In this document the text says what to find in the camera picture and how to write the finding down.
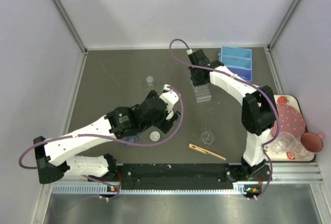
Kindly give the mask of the clear test tube rack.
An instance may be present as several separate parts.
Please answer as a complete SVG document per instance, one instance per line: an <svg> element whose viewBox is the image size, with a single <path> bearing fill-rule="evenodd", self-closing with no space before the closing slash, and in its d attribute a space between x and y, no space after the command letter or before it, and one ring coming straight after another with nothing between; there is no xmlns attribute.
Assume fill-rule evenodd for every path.
<svg viewBox="0 0 331 224"><path fill-rule="evenodd" d="M192 86L193 92L196 98L197 103L210 101L212 99L212 95L210 93L209 87L207 84Z"/></svg>

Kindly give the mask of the blue plastic bin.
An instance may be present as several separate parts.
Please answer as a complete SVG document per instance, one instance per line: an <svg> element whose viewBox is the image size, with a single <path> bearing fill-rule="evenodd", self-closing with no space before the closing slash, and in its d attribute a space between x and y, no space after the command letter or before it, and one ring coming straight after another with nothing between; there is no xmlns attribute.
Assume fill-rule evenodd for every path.
<svg viewBox="0 0 331 224"><path fill-rule="evenodd" d="M219 60L234 74L252 82L252 50L238 47L223 46Z"/></svg>

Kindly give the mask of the small glass flask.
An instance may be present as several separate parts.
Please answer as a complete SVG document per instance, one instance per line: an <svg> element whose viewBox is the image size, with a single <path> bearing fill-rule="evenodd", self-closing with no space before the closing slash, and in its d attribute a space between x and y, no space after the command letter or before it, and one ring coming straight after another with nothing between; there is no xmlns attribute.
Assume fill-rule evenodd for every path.
<svg viewBox="0 0 331 224"><path fill-rule="evenodd" d="M155 88L153 76L146 77L146 84L149 90L153 90Z"/></svg>

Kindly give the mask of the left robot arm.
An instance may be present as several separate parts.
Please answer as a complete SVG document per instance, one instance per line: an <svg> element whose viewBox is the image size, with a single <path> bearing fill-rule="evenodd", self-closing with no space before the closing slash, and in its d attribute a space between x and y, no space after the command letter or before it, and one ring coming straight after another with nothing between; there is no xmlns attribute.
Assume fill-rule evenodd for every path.
<svg viewBox="0 0 331 224"><path fill-rule="evenodd" d="M39 182L49 184L65 176L90 176L102 181L116 178L116 160L110 154L84 157L80 153L106 142L123 143L127 137L151 127L168 133L180 119L173 111L180 100L175 90L166 88L161 95L150 91L141 104L118 107L95 122L65 136L34 139Z"/></svg>

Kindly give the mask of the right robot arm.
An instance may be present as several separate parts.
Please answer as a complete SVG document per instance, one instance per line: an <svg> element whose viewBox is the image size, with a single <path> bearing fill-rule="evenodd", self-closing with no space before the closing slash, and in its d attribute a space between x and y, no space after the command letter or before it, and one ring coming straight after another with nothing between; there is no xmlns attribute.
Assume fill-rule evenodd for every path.
<svg viewBox="0 0 331 224"><path fill-rule="evenodd" d="M278 116L273 90L267 85L258 87L243 80L220 61L211 62L201 49L189 49L187 54L194 86L210 83L234 97L242 106L241 121L247 131L247 140L241 171L237 175L254 180L265 166L262 147Z"/></svg>

